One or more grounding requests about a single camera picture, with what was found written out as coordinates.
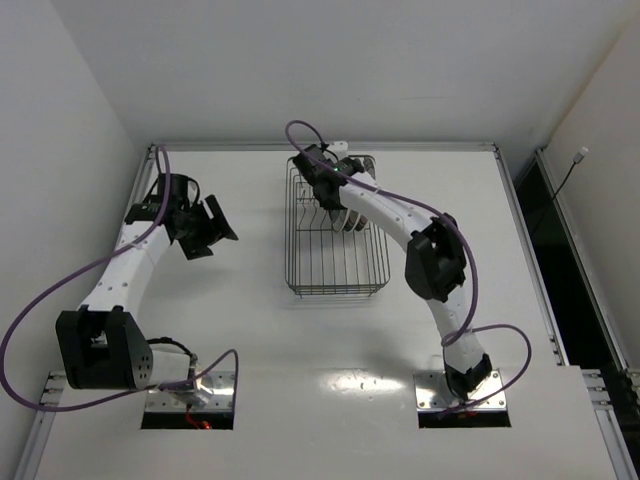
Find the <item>green red rimmed plate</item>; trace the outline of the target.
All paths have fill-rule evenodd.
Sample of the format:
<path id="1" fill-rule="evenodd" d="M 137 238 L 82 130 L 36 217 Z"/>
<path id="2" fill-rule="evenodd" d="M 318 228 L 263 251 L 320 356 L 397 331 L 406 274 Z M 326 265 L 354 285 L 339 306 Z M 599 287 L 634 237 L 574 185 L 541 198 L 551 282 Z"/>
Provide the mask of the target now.
<path id="1" fill-rule="evenodd" d="M 360 232 L 367 226 L 367 224 L 368 224 L 368 218 L 366 216 L 364 216 L 364 215 L 360 215 L 359 221 L 358 221 L 358 223 L 356 225 L 355 230 L 357 232 Z"/>
<path id="2" fill-rule="evenodd" d="M 350 210 L 346 218 L 344 230 L 347 233 L 350 233 L 353 231 L 360 231 L 361 230 L 360 218 L 361 218 L 361 215 L 358 212 Z"/>

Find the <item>white plate green line rim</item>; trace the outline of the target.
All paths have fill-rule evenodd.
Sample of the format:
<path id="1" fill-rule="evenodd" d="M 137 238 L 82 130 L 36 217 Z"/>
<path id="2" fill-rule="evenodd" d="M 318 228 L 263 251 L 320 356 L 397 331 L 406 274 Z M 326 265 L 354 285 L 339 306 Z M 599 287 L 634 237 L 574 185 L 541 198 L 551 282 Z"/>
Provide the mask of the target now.
<path id="1" fill-rule="evenodd" d="M 342 231 L 345 231 L 344 230 L 344 225 L 345 225 L 345 222 L 346 222 L 346 218 L 347 218 L 348 212 L 350 210 L 349 209 L 342 209 L 340 211 L 341 211 L 341 230 L 339 232 L 342 232 Z"/>

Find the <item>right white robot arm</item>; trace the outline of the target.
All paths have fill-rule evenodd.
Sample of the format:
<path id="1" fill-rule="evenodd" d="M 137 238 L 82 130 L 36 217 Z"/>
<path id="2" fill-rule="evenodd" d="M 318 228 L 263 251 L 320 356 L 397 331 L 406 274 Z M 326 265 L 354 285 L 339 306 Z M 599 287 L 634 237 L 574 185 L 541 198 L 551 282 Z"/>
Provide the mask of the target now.
<path id="1" fill-rule="evenodd" d="M 405 281 L 427 303 L 441 336 L 449 391 L 468 400 L 492 365 L 471 331 L 478 303 L 477 266 L 455 219 L 382 189 L 365 162 L 354 156 L 333 162 L 313 144 L 292 163 L 323 209 L 359 214 L 401 247 Z"/>

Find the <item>blue floral green plate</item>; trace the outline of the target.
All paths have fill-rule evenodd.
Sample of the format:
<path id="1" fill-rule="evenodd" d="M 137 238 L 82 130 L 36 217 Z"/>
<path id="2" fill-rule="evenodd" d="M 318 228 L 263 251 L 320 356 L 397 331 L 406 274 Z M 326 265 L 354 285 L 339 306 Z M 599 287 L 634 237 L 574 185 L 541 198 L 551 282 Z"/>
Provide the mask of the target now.
<path id="1" fill-rule="evenodd" d="M 330 210 L 328 212 L 329 219 L 331 222 L 331 229 L 334 232 L 339 232 L 341 230 L 341 211 L 340 210 Z"/>

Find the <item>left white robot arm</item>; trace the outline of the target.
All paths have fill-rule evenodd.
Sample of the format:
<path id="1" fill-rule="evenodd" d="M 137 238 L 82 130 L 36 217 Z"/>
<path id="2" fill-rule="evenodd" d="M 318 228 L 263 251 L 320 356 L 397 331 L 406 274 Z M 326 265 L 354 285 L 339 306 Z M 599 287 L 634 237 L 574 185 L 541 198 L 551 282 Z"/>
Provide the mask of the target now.
<path id="1" fill-rule="evenodd" d="M 209 257 L 221 240 L 235 240 L 215 196 L 200 196 L 197 181 L 161 174 L 129 209 L 121 230 L 121 253 L 77 310 L 62 312 L 55 324 L 69 385 L 78 390 L 165 391 L 189 407 L 203 407 L 213 381 L 197 370 L 194 353 L 153 350 L 136 317 L 154 269 L 172 245 L 187 260 Z"/>

